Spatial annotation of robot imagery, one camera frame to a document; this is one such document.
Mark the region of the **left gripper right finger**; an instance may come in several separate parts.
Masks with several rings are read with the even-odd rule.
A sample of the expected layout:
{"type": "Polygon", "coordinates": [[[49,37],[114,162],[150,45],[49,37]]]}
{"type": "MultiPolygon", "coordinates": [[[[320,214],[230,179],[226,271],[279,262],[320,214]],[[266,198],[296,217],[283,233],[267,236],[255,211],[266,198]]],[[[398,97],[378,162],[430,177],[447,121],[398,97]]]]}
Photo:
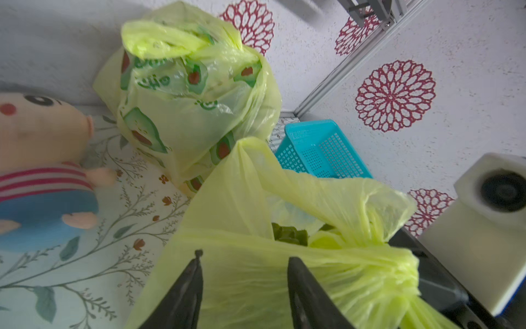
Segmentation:
{"type": "Polygon", "coordinates": [[[289,258],[287,279],[293,328],[354,329],[300,258],[289,258]]]}

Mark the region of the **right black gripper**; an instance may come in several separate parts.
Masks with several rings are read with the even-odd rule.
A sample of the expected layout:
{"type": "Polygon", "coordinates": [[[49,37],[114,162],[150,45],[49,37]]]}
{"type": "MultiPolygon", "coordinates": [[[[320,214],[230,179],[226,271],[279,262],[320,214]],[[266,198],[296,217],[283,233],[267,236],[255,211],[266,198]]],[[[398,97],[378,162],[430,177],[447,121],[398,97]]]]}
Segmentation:
{"type": "Polygon", "coordinates": [[[504,319],[492,316],[406,229],[399,230],[389,245],[407,248],[419,259],[421,298],[459,328],[512,327],[504,319]]]}

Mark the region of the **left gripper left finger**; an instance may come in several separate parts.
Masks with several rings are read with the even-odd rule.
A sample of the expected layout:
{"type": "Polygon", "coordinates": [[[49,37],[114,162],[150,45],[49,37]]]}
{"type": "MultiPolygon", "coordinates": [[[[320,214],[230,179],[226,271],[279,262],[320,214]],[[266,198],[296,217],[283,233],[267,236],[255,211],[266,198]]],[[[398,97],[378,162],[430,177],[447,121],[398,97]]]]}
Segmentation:
{"type": "Polygon", "coordinates": [[[139,329],[196,329],[204,292],[201,267],[203,250],[195,257],[168,290],[152,314],[139,329]]]}

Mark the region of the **plain green plastic bag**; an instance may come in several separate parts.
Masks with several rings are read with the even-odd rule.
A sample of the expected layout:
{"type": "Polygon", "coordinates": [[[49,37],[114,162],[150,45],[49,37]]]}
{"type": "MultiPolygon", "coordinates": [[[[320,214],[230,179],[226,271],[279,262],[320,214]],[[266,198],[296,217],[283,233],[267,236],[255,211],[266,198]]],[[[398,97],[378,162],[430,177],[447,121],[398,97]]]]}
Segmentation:
{"type": "Polygon", "coordinates": [[[415,211],[381,182],[286,170],[265,142],[239,140],[193,197],[126,327],[153,314],[200,250],[200,328],[291,328],[292,257],[356,328],[453,328],[421,298],[417,257],[388,244],[415,211]]]}

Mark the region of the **avocado print green plastic bag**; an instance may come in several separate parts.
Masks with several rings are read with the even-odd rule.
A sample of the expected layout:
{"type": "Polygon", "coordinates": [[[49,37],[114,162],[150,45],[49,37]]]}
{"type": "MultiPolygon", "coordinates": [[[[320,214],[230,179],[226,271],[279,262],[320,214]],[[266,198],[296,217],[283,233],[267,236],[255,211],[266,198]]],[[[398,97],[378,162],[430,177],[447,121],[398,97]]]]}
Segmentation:
{"type": "Polygon", "coordinates": [[[94,91],[122,135],[181,192],[195,195],[235,143],[268,141],[282,97],[240,32],[178,1],[121,29],[94,91]]]}

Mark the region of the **teal plastic basket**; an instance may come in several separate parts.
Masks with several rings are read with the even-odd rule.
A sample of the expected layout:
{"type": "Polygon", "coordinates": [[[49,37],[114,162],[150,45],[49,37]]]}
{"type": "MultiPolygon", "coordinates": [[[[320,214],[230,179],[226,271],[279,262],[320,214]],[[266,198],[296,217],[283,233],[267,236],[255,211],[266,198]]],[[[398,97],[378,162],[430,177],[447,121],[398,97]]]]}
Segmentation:
{"type": "Polygon", "coordinates": [[[275,152],[282,168],[318,178],[372,178],[333,120],[291,123],[275,152]]]}

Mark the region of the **plush doll toy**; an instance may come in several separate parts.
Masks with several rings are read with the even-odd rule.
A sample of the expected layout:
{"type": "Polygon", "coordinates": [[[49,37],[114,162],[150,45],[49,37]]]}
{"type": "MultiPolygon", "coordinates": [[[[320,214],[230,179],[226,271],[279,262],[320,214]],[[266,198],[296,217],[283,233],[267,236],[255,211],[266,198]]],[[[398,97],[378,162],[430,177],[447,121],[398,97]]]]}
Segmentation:
{"type": "Polygon", "coordinates": [[[97,225],[95,188],[117,175],[81,166],[94,132],[92,118],[65,101],[1,94],[1,250],[53,247],[97,225]]]}

